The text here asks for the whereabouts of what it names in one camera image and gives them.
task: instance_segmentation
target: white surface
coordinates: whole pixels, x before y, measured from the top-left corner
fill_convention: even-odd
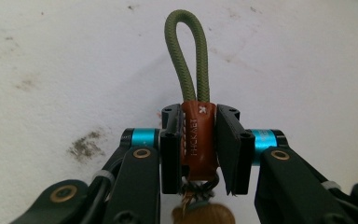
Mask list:
[[[358,1],[0,0],[0,223],[58,181],[90,182],[128,127],[158,127],[180,103],[163,27],[175,9],[200,19],[211,99],[241,111],[245,128],[276,128],[346,192],[358,182]],[[179,36],[194,71],[194,43]],[[102,150],[68,150],[90,132]],[[216,201],[258,223],[250,194]],[[162,197],[161,223],[180,198]]]

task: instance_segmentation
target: olive green cord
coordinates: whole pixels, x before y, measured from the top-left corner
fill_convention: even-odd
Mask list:
[[[176,25],[178,22],[183,22],[190,28],[194,40],[196,41],[197,98],[196,93],[194,92],[193,81],[191,80],[191,75],[188,71],[186,60],[180,49],[176,35]],[[173,66],[175,67],[179,78],[183,100],[209,102],[208,52],[205,34],[199,20],[191,12],[175,10],[168,16],[167,21],[165,22],[164,33],[168,52],[171,55]]]

